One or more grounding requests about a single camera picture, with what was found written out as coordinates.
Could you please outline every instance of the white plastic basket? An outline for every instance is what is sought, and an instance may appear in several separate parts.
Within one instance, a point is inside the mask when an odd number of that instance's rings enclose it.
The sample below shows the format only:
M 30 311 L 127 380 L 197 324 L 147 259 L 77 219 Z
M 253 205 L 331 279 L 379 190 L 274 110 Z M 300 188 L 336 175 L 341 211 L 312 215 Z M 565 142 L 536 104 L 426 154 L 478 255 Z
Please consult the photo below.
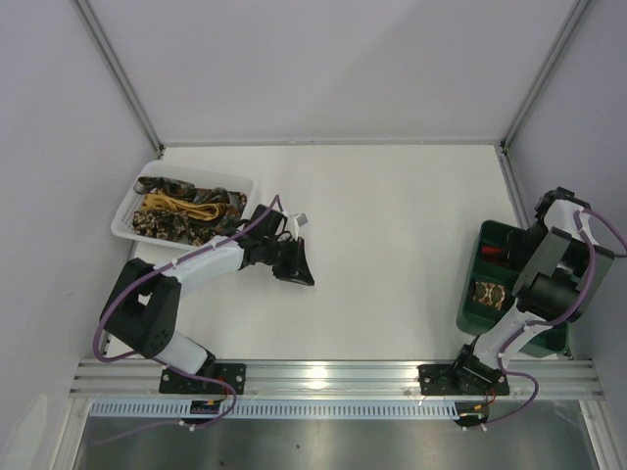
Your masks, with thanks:
M 245 178 L 242 176 L 233 176 L 230 174 L 213 173 L 212 171 L 206 171 L 204 169 L 189 167 L 189 166 L 175 166 L 173 164 L 167 164 L 161 161 L 150 162 L 143 167 L 141 172 L 137 175 L 140 176 L 162 176 L 164 178 L 180 179 L 188 181 L 199 188 L 215 188 L 222 187 L 228 191 L 237 191 L 246 194 L 248 202 L 242 213 L 242 218 L 250 218 L 253 211 L 260 202 L 260 192 L 257 181 L 251 178 Z M 170 242 L 168 240 L 158 240 L 156 238 L 144 237 L 138 235 L 133 230 L 133 214 L 139 208 L 144 201 L 143 194 L 137 194 L 133 191 L 133 185 L 135 178 L 124 196 L 124 200 L 121 202 L 114 221 L 111 222 L 111 230 L 115 235 L 128 238 L 131 240 L 137 240 L 139 242 L 152 243 L 153 245 L 161 245 L 162 247 L 179 248 L 181 250 L 195 250 L 198 247 L 194 247 L 187 243 Z

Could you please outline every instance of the green container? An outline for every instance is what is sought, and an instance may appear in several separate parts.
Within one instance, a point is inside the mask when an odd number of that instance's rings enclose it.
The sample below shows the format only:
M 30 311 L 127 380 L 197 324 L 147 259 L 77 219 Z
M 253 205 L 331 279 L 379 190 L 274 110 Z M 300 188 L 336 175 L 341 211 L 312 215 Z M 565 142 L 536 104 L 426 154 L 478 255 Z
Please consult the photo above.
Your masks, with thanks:
M 481 224 L 458 312 L 458 328 L 464 333 L 473 336 L 487 333 L 506 314 L 505 311 L 497 308 L 473 302 L 468 296 L 468 290 L 473 281 L 492 282 L 505 286 L 511 295 L 511 290 L 518 278 L 518 271 L 491 264 L 479 257 L 483 246 L 504 248 L 507 234 L 511 231 L 522 230 L 494 220 L 486 220 Z M 536 336 L 521 351 L 534 357 L 545 357 L 553 353 L 563 353 L 567 346 L 568 324 L 562 323 Z

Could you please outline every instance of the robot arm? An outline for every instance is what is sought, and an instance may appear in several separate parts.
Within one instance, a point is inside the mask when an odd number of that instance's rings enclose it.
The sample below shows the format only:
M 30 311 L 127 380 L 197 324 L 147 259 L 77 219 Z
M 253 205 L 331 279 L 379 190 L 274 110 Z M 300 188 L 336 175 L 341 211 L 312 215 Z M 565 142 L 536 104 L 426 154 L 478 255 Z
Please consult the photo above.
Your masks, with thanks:
M 509 360 L 533 338 L 583 314 L 614 254 L 600 247 L 592 235 L 589 216 L 583 212 L 590 205 L 574 196 L 563 188 L 547 193 L 536 206 L 536 224 L 510 234 L 507 258 L 520 270 L 512 291 L 516 303 L 489 332 L 464 345 L 444 373 L 431 375 L 427 383 L 436 379 L 437 386 L 427 386 L 432 392 L 423 393 L 483 397 L 506 384 Z M 581 232 L 594 248 L 594 259 Z
M 154 276 L 133 291 L 116 308 L 105 330 L 120 339 L 135 352 L 154 358 L 188 374 L 201 368 L 212 375 L 216 357 L 175 329 L 179 300 L 196 288 L 244 267 L 261 262 L 272 266 L 279 280 L 314 285 L 305 257 L 303 238 L 278 234 L 287 217 L 271 210 L 254 226 L 252 223 L 267 211 L 258 206 L 246 224 L 245 231 L 231 241 Z M 216 237 L 212 244 L 219 244 Z M 131 283 L 155 270 L 155 266 L 136 258 L 123 268 L 103 314 L 121 292 Z

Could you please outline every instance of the gray wall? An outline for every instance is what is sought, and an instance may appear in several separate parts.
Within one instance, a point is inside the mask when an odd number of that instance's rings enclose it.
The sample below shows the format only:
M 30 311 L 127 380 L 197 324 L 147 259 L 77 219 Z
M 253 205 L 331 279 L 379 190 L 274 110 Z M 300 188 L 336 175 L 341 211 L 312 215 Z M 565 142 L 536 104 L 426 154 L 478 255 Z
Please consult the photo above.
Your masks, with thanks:
M 160 138 L 497 141 L 574 0 L 92 0 Z
M 627 2 L 593 3 L 511 153 L 529 209 L 546 190 L 565 186 L 627 234 Z M 617 247 L 604 231 L 598 239 Z M 573 334 L 575 352 L 597 365 L 623 441 L 626 279 L 627 261 L 619 259 Z
M 0 449 L 46 396 L 44 468 L 129 249 L 109 224 L 153 156 L 68 0 L 2 1 L 0 64 Z

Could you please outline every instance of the cloth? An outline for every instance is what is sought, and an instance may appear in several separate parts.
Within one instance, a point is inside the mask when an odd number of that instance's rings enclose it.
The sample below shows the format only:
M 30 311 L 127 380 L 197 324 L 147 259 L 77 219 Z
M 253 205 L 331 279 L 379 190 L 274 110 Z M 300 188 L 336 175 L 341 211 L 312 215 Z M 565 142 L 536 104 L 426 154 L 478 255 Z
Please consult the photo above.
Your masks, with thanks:
M 146 197 L 133 215 L 139 235 L 200 246 L 216 234 L 230 235 L 240 224 L 247 203 L 244 193 L 224 188 L 203 189 L 193 184 L 161 177 L 140 177 L 133 188 Z

